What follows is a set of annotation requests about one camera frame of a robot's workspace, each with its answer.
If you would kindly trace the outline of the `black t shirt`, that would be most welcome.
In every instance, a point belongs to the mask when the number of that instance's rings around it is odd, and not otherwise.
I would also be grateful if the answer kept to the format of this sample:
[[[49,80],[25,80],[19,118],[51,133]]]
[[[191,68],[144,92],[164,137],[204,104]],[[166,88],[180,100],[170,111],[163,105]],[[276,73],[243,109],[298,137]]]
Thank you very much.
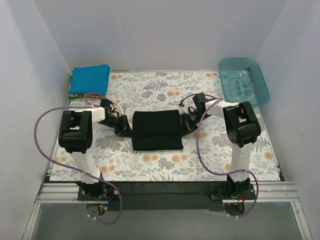
[[[179,111],[135,111],[132,117],[134,151],[182,150]]]

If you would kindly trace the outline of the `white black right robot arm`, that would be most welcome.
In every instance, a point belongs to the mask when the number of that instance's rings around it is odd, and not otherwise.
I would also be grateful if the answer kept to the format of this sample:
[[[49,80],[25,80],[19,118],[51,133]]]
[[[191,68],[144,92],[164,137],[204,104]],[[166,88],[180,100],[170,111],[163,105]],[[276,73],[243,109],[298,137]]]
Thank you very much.
[[[224,173],[226,181],[209,188],[214,200],[237,199],[243,203],[246,194],[251,191],[249,171],[251,151],[261,135],[261,126],[250,102],[226,102],[204,93],[191,94],[194,107],[185,108],[183,98],[179,103],[182,137],[196,133],[196,143],[200,142],[200,130],[203,120],[210,116],[224,119],[226,134],[231,142],[231,167]]]

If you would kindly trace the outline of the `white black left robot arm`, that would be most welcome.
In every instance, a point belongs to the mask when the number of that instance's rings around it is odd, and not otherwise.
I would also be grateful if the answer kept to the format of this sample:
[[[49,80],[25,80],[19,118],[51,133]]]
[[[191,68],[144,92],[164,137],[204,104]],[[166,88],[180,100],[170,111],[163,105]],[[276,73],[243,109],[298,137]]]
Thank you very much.
[[[58,134],[59,146],[68,152],[82,176],[78,185],[83,193],[95,200],[107,198],[106,184],[99,181],[101,171],[97,168],[91,146],[93,143],[93,124],[110,127],[115,135],[131,137],[133,131],[121,107],[109,99],[102,99],[99,106],[81,110],[65,110],[62,114]]]

